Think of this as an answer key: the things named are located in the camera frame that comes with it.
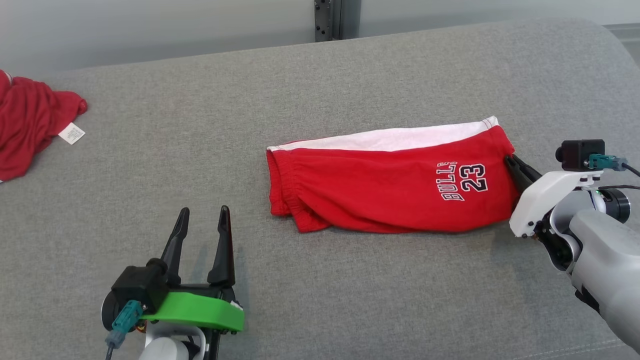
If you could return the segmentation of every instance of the white wall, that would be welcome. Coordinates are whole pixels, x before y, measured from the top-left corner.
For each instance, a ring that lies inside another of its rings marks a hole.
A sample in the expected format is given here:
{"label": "white wall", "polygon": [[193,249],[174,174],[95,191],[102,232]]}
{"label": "white wall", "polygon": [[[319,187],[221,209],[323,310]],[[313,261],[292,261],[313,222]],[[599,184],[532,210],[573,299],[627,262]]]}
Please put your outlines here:
{"label": "white wall", "polygon": [[640,22],[640,0],[362,0],[360,36],[535,17]]}
{"label": "white wall", "polygon": [[[312,0],[0,0],[0,69],[52,71],[314,41]],[[640,22],[640,0],[362,0],[360,36],[572,16]]]}
{"label": "white wall", "polygon": [[18,76],[313,42],[311,0],[0,0],[0,69]]}

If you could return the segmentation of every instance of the teal connector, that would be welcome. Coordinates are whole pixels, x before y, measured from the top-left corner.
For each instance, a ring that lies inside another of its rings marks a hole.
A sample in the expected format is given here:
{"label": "teal connector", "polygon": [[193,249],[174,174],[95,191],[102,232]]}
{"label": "teal connector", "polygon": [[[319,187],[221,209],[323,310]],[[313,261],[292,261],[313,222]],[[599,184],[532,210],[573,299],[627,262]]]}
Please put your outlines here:
{"label": "teal connector", "polygon": [[142,307],[138,301],[128,301],[116,320],[111,324],[113,330],[109,331],[109,335],[104,340],[110,349],[120,348],[129,330],[140,320],[142,312]]}
{"label": "teal connector", "polygon": [[589,155],[589,161],[585,161],[585,165],[593,170],[610,168],[614,171],[625,171],[626,169],[622,167],[624,163],[627,163],[627,159],[625,158],[602,154],[591,154]]}

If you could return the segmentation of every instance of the gray couch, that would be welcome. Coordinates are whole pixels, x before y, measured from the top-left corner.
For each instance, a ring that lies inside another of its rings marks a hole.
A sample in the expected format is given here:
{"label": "gray couch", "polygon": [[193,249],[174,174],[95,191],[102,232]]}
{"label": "gray couch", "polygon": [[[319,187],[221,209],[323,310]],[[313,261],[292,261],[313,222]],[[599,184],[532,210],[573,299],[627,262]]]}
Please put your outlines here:
{"label": "gray couch", "polygon": [[[102,359],[100,305],[120,272],[159,256],[189,206],[181,276],[204,281],[223,204],[246,331],[223,337],[221,359],[640,359],[507,223],[299,234],[269,214],[268,145],[386,127],[495,115],[541,172],[565,139],[603,138],[640,164],[640,70],[600,26],[482,24],[39,80],[86,98],[87,135],[0,184],[2,359]],[[132,334],[114,359],[142,346]]]}

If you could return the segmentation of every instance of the metal bracket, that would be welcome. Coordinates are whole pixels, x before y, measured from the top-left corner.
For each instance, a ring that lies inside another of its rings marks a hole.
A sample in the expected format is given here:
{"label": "metal bracket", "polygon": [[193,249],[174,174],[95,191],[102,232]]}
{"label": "metal bracket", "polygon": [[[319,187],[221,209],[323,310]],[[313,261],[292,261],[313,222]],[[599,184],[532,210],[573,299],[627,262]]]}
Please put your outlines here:
{"label": "metal bracket", "polygon": [[333,1],[314,0],[316,42],[333,40]]}
{"label": "metal bracket", "polygon": [[333,1],[333,38],[344,40],[357,38],[360,30],[362,0]]}

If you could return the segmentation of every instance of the red shorts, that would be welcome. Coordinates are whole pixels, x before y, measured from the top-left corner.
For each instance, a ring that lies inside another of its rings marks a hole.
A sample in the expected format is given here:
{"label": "red shorts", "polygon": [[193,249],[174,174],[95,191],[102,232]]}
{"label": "red shorts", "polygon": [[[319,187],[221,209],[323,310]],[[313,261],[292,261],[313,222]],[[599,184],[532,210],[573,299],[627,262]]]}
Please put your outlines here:
{"label": "red shorts", "polygon": [[271,213],[301,233],[468,231],[511,216],[513,152],[495,117],[271,146]]}
{"label": "red shorts", "polygon": [[0,183],[26,174],[33,156],[86,109],[76,93],[0,70]]}

